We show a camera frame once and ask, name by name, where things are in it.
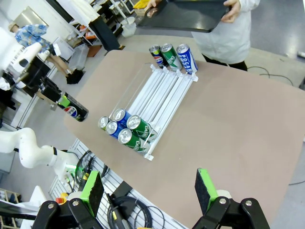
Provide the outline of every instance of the table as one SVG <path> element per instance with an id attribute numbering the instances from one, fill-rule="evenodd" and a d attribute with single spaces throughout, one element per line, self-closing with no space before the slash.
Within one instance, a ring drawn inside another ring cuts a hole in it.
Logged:
<path id="1" fill-rule="evenodd" d="M 187 227 L 201 216 L 196 169 L 235 201 L 256 198 L 269 223 L 284 198 L 305 133 L 305 93 L 237 69 L 197 62 L 199 80 L 168 125 L 153 161 L 97 127 L 109 115 L 149 53 L 111 51 L 76 99 L 89 109 L 67 127 L 129 185 Z"/>

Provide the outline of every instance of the cap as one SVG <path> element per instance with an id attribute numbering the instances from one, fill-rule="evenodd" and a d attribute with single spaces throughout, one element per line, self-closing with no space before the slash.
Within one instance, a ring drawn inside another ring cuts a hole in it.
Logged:
<path id="1" fill-rule="evenodd" d="M 12 32 L 12 28 L 14 27 L 14 25 L 17 25 L 16 22 L 12 21 L 10 24 L 9 24 L 9 31 Z"/>

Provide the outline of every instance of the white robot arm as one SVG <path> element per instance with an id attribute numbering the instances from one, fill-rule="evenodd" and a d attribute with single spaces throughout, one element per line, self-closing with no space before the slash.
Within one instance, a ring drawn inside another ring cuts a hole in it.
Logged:
<path id="1" fill-rule="evenodd" d="M 71 173 L 75 173 L 77 157 L 52 146 L 38 147 L 36 135 L 30 128 L 13 132 L 0 131 L 0 153 L 11 153 L 15 148 L 19 149 L 21 164 L 26 168 L 51 166 L 62 183 Z"/>

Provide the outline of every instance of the plastic bin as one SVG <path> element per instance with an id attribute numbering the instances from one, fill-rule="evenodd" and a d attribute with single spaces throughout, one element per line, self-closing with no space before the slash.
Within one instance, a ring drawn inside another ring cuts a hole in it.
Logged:
<path id="1" fill-rule="evenodd" d="M 89 47 L 86 44 L 82 44 L 74 49 L 74 53 L 71 57 L 69 68 L 71 70 L 82 70 L 85 67 L 85 62 L 89 52 Z"/>

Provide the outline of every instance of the white wall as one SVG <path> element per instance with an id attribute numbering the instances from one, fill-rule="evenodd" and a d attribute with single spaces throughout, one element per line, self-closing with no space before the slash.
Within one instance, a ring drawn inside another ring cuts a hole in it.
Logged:
<path id="1" fill-rule="evenodd" d="M 0 8 L 14 20 L 25 8 L 31 7 L 48 25 L 47 34 L 43 38 L 53 42 L 57 37 L 66 39 L 72 31 L 71 26 L 45 0 L 0 0 Z M 9 22 L 2 21 L 0 26 L 7 29 Z"/>

